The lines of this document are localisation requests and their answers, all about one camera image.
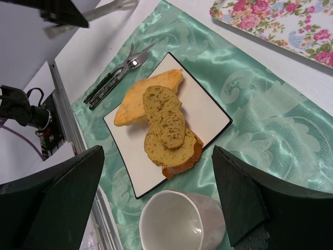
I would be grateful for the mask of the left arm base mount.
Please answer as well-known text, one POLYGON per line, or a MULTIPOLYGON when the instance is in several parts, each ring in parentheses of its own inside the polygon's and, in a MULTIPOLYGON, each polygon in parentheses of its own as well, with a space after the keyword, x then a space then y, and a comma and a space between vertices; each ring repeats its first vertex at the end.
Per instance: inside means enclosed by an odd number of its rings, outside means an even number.
POLYGON ((34 148, 40 158, 45 161, 65 141, 65 134, 60 124, 55 101, 52 95, 44 98, 44 92, 34 87, 27 92, 2 85, 1 86, 1 128, 12 132, 34 148), (23 127, 33 127, 39 138, 41 149, 18 132, 4 126, 8 120, 14 120, 23 127))

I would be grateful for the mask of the triangular yellow bread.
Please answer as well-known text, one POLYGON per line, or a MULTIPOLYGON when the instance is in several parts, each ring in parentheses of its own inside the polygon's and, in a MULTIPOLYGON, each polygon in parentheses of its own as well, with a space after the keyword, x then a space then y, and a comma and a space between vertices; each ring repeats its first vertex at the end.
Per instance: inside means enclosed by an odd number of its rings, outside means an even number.
POLYGON ((170 88, 173 93, 176 94, 183 80, 183 71, 180 69, 172 69, 156 76, 137 81, 126 92, 116 112, 113 122, 114 125, 117 127, 130 126, 145 121, 143 94, 146 88, 160 85, 170 88))

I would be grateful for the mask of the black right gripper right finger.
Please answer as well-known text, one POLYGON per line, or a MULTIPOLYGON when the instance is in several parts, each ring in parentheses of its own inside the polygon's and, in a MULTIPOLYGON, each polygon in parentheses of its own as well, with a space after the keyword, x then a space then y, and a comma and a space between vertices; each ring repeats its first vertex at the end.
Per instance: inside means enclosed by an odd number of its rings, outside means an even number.
POLYGON ((212 161, 234 249, 332 249, 332 194, 279 179, 218 146, 212 161))

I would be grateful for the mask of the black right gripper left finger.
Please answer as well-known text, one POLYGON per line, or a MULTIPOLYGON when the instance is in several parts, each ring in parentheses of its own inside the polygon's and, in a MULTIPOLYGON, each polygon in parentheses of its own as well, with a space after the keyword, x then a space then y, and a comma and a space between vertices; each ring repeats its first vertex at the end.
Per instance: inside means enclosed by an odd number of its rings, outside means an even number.
POLYGON ((104 161, 97 145, 1 184, 1 249, 79 249, 104 161))

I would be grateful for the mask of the small herb bread slice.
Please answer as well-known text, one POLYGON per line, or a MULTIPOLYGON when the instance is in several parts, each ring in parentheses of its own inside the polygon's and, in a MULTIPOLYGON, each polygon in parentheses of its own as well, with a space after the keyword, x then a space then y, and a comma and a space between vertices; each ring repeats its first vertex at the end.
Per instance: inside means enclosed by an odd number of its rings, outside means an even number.
POLYGON ((185 138, 185 116, 182 102, 168 87, 154 85, 143 94, 148 123, 158 141, 166 148, 178 148, 185 138))

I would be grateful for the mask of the large herb bread slice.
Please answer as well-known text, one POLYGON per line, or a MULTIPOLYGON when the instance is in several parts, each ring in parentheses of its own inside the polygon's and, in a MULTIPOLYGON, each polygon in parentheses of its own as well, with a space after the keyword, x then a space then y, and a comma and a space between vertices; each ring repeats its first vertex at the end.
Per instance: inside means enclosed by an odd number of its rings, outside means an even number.
POLYGON ((165 148, 152 129, 148 130, 144 140, 145 153, 156 166, 161 167, 167 179, 191 169, 200 160, 202 149, 203 142, 189 128, 186 128, 184 142, 178 148, 165 148))

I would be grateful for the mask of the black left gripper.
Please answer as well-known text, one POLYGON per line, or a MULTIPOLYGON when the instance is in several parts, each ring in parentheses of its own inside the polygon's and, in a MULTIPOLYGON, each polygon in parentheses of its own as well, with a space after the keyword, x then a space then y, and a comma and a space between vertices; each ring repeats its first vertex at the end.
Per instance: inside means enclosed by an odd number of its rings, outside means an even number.
POLYGON ((33 1, 40 10, 41 17, 58 25, 71 25, 75 27, 88 28, 86 18, 69 0, 42 0, 33 1))

